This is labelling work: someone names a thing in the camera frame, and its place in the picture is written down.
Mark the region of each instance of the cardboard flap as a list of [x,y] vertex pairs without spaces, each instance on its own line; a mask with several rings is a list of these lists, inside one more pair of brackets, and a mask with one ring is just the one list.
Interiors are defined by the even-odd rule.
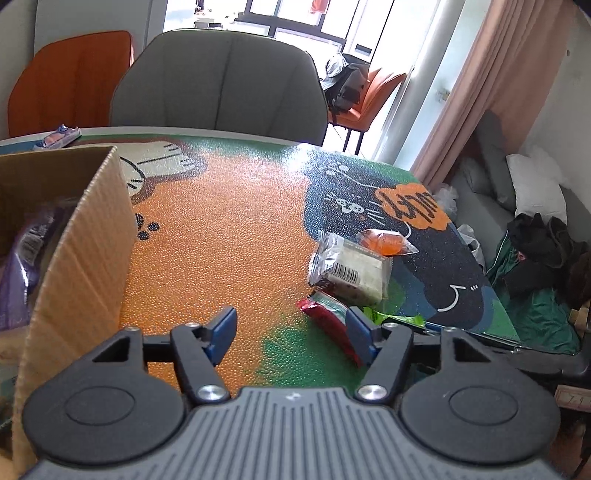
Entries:
[[12,426],[19,474],[35,462],[21,423],[28,396],[118,330],[137,235],[120,162],[113,147],[0,157],[0,192],[23,212],[81,196],[40,288],[19,366]]

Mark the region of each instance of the chair backrest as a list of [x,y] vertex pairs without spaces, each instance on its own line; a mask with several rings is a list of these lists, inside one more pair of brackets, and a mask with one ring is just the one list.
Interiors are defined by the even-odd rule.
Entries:
[[67,38],[33,57],[8,100],[11,137],[109,125],[111,98],[133,62],[131,35],[113,31]]
[[219,30],[156,37],[117,87],[111,125],[240,132],[321,145],[326,101],[311,57]]
[[374,121],[388,97],[405,78],[406,73],[388,73],[383,69],[370,72],[370,84],[359,111],[361,114],[360,123],[363,123],[363,128],[360,129],[369,129],[371,122]]

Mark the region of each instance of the white plastic bag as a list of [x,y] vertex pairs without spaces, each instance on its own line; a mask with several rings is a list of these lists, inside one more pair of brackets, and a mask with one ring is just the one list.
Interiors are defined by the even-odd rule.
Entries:
[[454,221],[457,217],[456,199],[459,198],[457,190],[447,183],[442,183],[433,194],[433,198],[450,220]]
[[480,242],[476,240],[476,237],[474,236],[474,230],[472,229],[472,227],[466,224],[460,225],[457,228],[457,232],[460,234],[462,240],[464,240],[464,243],[472,252],[474,258],[476,258],[478,264],[482,267],[483,270],[486,270],[486,267],[484,265],[484,254],[482,253],[482,248],[480,248]]

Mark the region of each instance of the paw print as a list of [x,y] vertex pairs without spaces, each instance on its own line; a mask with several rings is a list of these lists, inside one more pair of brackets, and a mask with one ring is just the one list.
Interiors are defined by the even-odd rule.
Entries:
[[[150,233],[142,230],[144,226],[144,216],[141,213],[135,214],[135,221],[138,224],[138,238],[140,240],[147,240],[150,238]],[[148,230],[152,233],[157,232],[160,230],[160,224],[158,222],[150,222],[147,226]]]

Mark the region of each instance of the table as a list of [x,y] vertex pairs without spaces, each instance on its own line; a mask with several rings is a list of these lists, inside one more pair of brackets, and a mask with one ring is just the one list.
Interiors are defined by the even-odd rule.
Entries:
[[[0,142],[32,149],[42,135]],[[223,305],[238,333],[226,385],[354,388],[363,376],[296,308],[319,229],[348,238],[400,231],[419,253],[394,259],[384,313],[518,340],[453,224],[407,171],[305,144],[178,128],[83,129],[116,144],[138,221],[121,325],[164,333]],[[150,371],[173,382],[171,365]]]

